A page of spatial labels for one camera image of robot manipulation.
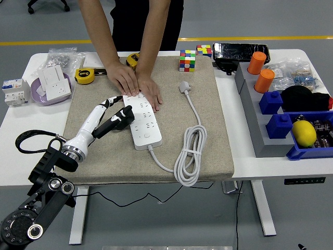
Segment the person's right hand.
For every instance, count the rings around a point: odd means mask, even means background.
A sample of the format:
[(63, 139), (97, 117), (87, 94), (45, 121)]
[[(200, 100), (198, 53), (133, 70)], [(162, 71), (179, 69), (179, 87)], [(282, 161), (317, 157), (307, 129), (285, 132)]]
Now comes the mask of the person's right hand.
[(113, 61), (105, 68), (109, 80), (122, 95), (136, 96), (139, 93), (137, 78), (130, 67), (119, 61)]

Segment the person's left hand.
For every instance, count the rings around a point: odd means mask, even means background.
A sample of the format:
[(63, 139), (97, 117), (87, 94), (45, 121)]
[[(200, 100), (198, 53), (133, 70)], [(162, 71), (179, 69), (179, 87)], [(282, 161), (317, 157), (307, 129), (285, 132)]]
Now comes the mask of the person's left hand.
[(156, 82), (151, 78), (148, 73), (135, 73), (138, 80), (139, 90), (146, 96), (148, 102), (150, 103), (153, 112), (160, 110), (160, 105), (163, 104), (160, 89)]

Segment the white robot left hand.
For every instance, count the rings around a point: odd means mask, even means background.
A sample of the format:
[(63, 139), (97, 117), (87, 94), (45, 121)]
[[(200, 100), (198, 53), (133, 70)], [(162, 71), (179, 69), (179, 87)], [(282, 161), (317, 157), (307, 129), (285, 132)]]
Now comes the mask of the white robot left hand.
[(114, 96), (97, 105), (84, 121), (77, 135), (66, 141), (62, 152), (80, 163), (87, 157), (88, 147), (96, 138), (100, 139), (112, 130), (123, 130), (131, 124), (134, 121), (131, 105), (120, 109), (111, 118), (100, 124), (105, 111), (121, 99), (122, 96)]

